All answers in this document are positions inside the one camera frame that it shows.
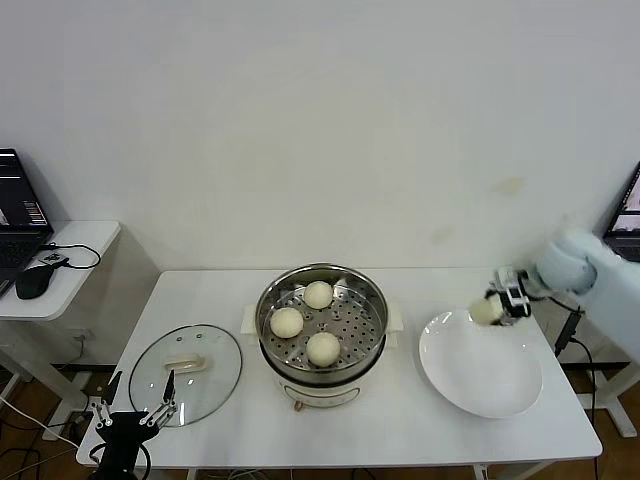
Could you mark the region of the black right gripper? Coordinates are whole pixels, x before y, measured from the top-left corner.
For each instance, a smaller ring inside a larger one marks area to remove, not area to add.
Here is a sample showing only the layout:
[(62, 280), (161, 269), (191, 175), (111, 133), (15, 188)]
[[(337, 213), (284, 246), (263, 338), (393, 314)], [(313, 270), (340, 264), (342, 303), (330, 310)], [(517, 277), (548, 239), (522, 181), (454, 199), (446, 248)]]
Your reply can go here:
[(505, 291), (493, 282), (489, 284), (489, 287), (485, 291), (485, 299), (489, 300), (494, 296), (501, 299), (502, 313), (495, 319), (490, 320), (491, 326), (511, 327), (518, 323), (520, 320), (529, 318), (531, 316), (531, 305), (526, 299), (505, 299)]

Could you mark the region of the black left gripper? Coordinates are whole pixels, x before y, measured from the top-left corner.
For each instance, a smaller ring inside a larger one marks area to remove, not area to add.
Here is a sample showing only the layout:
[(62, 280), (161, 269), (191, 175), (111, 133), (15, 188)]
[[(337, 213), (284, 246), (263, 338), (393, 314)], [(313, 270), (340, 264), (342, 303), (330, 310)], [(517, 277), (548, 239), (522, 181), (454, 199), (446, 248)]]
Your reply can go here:
[(158, 435), (158, 426), (165, 426), (176, 412), (175, 371), (170, 370), (160, 404), (144, 412), (115, 412), (111, 406), (117, 394), (122, 376), (117, 371), (109, 381), (105, 393), (90, 401), (91, 411), (97, 419), (96, 430), (103, 442), (95, 447), (101, 453), (95, 459), (96, 479), (138, 479), (134, 473), (138, 454), (145, 459), (141, 479), (148, 479), (151, 472), (151, 455), (145, 443)]

